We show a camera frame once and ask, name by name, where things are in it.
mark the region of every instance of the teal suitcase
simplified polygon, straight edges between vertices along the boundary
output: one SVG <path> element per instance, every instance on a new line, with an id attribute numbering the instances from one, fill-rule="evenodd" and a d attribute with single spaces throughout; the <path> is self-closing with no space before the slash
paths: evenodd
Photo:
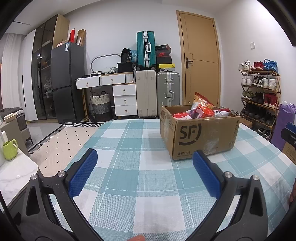
<path id="1" fill-rule="evenodd" d="M 155 39 L 153 31 L 137 32 L 138 65 L 143 69 L 156 69 Z"/>

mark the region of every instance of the bowl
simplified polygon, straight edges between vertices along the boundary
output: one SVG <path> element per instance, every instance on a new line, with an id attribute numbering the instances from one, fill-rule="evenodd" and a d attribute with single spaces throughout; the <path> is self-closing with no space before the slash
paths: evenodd
<path id="1" fill-rule="evenodd" d="M 4 121 L 11 122 L 16 118 L 16 116 L 17 116 L 16 113 L 8 114 L 4 117 Z"/>

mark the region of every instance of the green mug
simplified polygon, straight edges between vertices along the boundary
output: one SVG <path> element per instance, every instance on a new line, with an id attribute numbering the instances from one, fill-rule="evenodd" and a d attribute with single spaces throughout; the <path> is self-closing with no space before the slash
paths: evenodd
<path id="1" fill-rule="evenodd" d="M 11 160 L 17 155 L 17 141 L 12 139 L 11 141 L 7 141 L 2 146 L 3 154 L 6 160 Z"/>

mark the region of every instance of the laundry basket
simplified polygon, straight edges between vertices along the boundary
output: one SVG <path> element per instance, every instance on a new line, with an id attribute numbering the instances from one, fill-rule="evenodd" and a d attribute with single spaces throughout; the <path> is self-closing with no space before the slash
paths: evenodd
<path id="1" fill-rule="evenodd" d="M 94 111 L 96 122 L 106 122 L 112 119 L 110 95 L 105 94 L 99 96 L 91 96 L 91 105 Z"/>

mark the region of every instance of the sf express logo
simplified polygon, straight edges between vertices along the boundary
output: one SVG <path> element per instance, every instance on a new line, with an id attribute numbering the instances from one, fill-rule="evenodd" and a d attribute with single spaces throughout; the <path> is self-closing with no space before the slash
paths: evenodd
<path id="1" fill-rule="evenodd" d="M 195 143 L 200 137 L 200 133 L 202 132 L 202 125 L 198 124 L 193 126 L 181 126 L 180 128 L 180 139 L 179 145 L 188 146 Z"/>

